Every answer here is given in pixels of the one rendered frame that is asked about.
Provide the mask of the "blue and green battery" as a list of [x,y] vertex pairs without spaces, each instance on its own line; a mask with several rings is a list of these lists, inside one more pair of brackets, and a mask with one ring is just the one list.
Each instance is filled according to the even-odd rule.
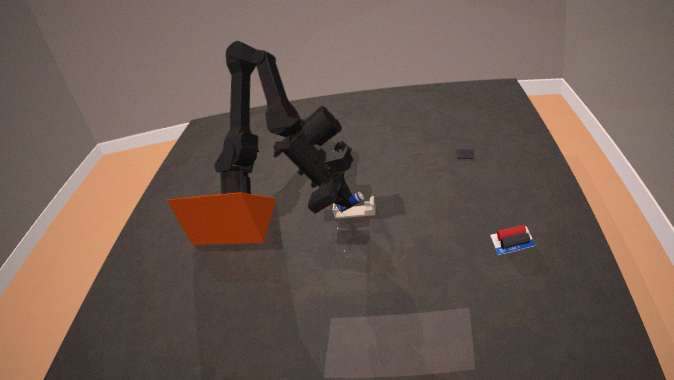
[[[348,199],[351,201],[351,203],[354,206],[354,205],[358,204],[359,202],[361,202],[362,200],[364,200],[364,197],[363,197],[361,192],[358,192],[358,193],[352,195],[351,197],[349,197]],[[344,212],[344,211],[349,209],[349,208],[346,208],[346,207],[343,207],[343,206],[340,206],[340,205],[337,205],[337,207],[338,207],[338,210],[340,212]]]

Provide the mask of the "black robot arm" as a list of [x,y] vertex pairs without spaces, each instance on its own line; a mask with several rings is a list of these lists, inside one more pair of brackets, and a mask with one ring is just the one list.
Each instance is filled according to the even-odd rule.
[[[312,156],[315,144],[321,146],[342,131],[342,127],[323,106],[309,118],[301,120],[286,96],[273,54],[237,40],[228,46],[225,58],[232,75],[230,131],[214,168],[216,172],[221,172],[221,194],[251,194],[248,173],[252,172],[259,152],[258,137],[249,128],[250,75],[256,66],[267,101],[267,128],[270,133],[286,137],[274,142],[274,158],[284,153],[296,166],[300,166]],[[343,140],[337,141],[330,152],[323,150],[324,159],[319,165],[326,178],[331,177],[329,171],[346,171],[351,167],[351,150]]]

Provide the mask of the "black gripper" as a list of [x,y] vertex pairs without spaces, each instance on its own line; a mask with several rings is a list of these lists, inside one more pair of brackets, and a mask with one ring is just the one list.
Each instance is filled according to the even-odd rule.
[[[332,203],[346,207],[352,208],[353,204],[348,199],[352,196],[346,181],[344,179],[345,171],[339,171],[328,174],[331,177],[325,177],[322,173],[320,165],[324,159],[322,148],[318,150],[315,149],[312,156],[300,166],[298,174],[301,176],[305,174],[312,182],[311,186],[315,188],[320,186],[319,189],[311,193],[308,208],[314,213],[318,213]],[[319,165],[320,164],[320,165]]]

